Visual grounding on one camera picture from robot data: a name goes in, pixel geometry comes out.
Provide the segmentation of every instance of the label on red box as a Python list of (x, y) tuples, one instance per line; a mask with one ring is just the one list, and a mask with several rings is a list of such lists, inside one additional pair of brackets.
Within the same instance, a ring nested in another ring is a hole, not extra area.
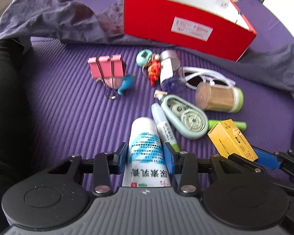
[(171, 28), (172, 32), (184, 34), (203, 41), (208, 40), (212, 30), (211, 27), (179, 17), (174, 18)]

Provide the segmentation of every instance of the silver screw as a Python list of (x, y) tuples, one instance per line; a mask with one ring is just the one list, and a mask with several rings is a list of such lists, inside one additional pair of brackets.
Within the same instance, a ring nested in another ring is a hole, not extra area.
[(107, 193), (110, 191), (110, 187), (107, 185), (98, 185), (95, 187), (96, 193)]
[(191, 184), (186, 184), (181, 187), (183, 193), (193, 193), (196, 191), (196, 187)]

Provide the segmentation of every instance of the white sunglasses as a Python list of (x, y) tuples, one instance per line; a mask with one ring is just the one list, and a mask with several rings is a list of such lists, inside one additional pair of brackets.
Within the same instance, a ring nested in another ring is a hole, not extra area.
[(186, 86), (190, 89), (196, 90), (200, 82), (209, 82), (210, 85), (227, 85), (235, 86), (235, 81), (228, 79), (223, 74), (198, 67), (183, 67)]

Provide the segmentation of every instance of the pink binder clip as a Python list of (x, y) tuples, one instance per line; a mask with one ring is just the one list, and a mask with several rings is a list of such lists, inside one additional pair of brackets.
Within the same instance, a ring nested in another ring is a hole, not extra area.
[[(100, 56), (91, 57), (88, 59), (90, 65), (90, 70), (92, 77), (94, 79), (101, 78), (103, 79), (104, 86), (106, 87), (106, 97), (109, 99), (115, 99), (118, 93), (114, 87), (114, 78), (121, 78), (125, 75), (126, 63), (122, 61), (121, 55), (109, 56)], [(112, 88), (115, 92), (114, 96), (108, 95), (108, 87), (105, 83), (107, 79), (112, 79)]]

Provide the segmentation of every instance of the green lid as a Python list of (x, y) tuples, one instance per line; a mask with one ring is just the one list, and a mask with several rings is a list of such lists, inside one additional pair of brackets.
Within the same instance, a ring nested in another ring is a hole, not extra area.
[(233, 111), (234, 113), (236, 113), (236, 112), (239, 112), (241, 110), (242, 106), (243, 106), (243, 103), (244, 103), (244, 95), (243, 95), (242, 90), (240, 90), (239, 88), (234, 87), (234, 90), (236, 90), (237, 97), (238, 97), (238, 100), (236, 100), (236, 101), (239, 102), (236, 110)]

